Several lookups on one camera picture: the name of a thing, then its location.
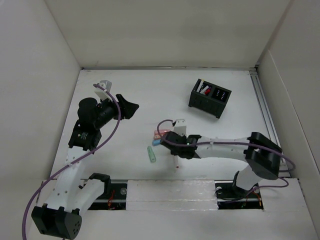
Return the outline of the long red marker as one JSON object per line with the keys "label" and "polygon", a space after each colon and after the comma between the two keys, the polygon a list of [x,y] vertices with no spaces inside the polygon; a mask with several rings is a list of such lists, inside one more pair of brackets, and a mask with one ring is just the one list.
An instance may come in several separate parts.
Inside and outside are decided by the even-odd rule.
{"label": "long red marker", "polygon": [[174,157],[173,157],[173,161],[174,161],[175,168],[178,169],[178,168],[180,167],[180,166],[179,166],[178,157],[177,157],[177,156],[174,156]]}

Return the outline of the green highlighter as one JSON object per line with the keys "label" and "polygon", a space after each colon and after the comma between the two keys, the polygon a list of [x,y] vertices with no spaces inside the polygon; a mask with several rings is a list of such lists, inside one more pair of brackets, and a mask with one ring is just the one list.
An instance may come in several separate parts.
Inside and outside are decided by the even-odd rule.
{"label": "green highlighter", "polygon": [[149,157],[149,161],[151,163],[155,163],[157,161],[155,153],[153,151],[153,148],[151,146],[147,147],[147,153],[148,153],[148,157]]}

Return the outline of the blue capped marker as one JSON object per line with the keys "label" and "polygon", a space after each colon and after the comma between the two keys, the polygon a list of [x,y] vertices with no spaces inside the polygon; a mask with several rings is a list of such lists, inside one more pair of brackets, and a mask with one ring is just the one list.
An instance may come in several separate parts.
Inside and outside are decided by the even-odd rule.
{"label": "blue capped marker", "polygon": [[200,93],[204,94],[208,89],[209,89],[209,86],[207,85],[200,91]]}

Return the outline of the yellow capped marker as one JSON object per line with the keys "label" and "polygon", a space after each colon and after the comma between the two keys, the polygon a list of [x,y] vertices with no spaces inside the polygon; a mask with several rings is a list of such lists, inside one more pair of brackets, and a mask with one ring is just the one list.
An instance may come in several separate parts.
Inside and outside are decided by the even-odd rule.
{"label": "yellow capped marker", "polygon": [[199,85],[198,85],[198,87],[197,87],[197,90],[196,90],[197,93],[199,93],[199,92],[201,91],[201,88],[202,88],[203,83],[204,83],[204,80],[201,79],[200,82],[199,82]]}

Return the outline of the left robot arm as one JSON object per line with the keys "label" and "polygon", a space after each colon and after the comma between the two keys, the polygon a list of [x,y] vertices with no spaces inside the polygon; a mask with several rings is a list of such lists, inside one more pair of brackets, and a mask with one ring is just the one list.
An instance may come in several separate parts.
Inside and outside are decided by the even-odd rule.
{"label": "left robot arm", "polygon": [[33,208],[31,218],[42,235],[73,240],[79,234],[82,216],[98,198],[111,194],[109,175],[93,173],[88,182],[79,187],[81,177],[92,155],[100,146],[101,128],[111,120],[130,119],[139,105],[129,102],[121,94],[115,98],[106,93],[87,97],[78,104],[78,119],[68,142],[62,171],[55,176],[56,184],[42,206]]}

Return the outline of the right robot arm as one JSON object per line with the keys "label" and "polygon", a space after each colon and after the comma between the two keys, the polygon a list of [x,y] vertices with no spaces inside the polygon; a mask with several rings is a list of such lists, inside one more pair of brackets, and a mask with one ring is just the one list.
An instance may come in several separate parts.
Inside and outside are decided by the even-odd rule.
{"label": "right robot arm", "polygon": [[279,178],[282,150],[259,132],[248,138],[219,139],[169,131],[161,137],[160,145],[182,159],[222,158],[247,163],[233,177],[231,191],[237,197],[243,197],[261,180]]}

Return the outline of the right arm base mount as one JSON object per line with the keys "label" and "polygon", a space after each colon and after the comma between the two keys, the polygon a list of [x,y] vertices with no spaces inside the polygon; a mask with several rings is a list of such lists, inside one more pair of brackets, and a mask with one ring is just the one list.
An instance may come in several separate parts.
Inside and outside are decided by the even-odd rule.
{"label": "right arm base mount", "polygon": [[263,210],[261,194],[257,190],[250,192],[236,186],[236,172],[233,180],[217,180],[214,196],[217,199],[218,210]]}

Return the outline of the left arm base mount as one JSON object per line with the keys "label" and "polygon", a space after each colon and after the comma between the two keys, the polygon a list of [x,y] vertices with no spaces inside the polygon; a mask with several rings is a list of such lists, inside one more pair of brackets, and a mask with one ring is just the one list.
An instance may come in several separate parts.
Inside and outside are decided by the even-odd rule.
{"label": "left arm base mount", "polygon": [[127,181],[111,180],[109,185],[107,186],[107,190],[92,203],[89,210],[125,210],[127,193]]}

